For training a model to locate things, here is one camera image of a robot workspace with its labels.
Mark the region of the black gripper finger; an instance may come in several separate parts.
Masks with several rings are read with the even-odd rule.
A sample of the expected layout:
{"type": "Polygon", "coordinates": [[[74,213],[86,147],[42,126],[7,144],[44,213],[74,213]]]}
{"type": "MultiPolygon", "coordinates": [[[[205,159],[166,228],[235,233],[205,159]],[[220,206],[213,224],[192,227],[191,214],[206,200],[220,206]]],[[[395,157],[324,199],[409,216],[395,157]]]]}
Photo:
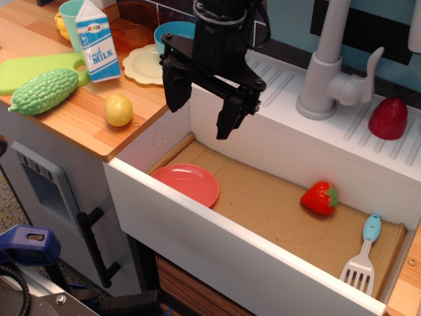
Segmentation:
{"type": "Polygon", "coordinates": [[[188,78],[191,65],[177,52],[170,52],[162,61],[162,80],[168,108],[175,113],[191,97],[191,79],[188,78]]]}
{"type": "Polygon", "coordinates": [[[236,97],[225,99],[218,114],[216,139],[226,140],[232,130],[239,128],[247,114],[248,109],[241,99],[236,97]]]}

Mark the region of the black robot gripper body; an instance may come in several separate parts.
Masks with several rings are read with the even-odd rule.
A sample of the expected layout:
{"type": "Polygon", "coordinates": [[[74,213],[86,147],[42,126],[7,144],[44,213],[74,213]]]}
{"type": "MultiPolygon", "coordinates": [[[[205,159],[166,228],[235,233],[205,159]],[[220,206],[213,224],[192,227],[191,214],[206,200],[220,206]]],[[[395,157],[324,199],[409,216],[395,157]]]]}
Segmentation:
{"type": "Polygon", "coordinates": [[[162,36],[164,53],[160,64],[170,52],[177,52],[190,65],[187,75],[192,85],[206,89],[223,101],[236,97],[243,101],[252,115],[259,109],[260,93],[266,83],[245,61],[252,48],[254,12],[237,16],[195,14],[193,39],[167,33],[162,36]]]}

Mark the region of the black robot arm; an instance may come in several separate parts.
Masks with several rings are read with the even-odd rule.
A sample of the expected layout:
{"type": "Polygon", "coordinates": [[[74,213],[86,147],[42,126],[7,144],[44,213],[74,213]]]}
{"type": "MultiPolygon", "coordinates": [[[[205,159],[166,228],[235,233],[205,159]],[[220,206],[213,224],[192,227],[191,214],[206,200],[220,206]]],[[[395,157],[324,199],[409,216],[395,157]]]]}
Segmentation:
{"type": "Polygon", "coordinates": [[[217,139],[225,140],[260,106],[266,83],[246,63],[248,50],[266,47],[271,38],[262,1],[194,1],[192,39],[162,36],[162,80],[168,108],[175,113],[197,84],[223,100],[217,139]]]}

